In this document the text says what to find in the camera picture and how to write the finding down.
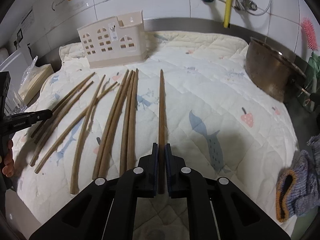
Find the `person's left hand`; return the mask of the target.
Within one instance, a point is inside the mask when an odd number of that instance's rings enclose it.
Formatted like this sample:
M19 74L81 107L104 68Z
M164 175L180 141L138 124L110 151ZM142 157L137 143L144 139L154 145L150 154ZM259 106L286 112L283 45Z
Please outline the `person's left hand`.
M8 177L8 178L11 178L13 175L14 175L14 160L13 160L13 157L12 157L12 147L13 147L13 142L12 140L10 139L8 141L8 153L7 155L5 156L4 158L4 167L2 169L2 173Z

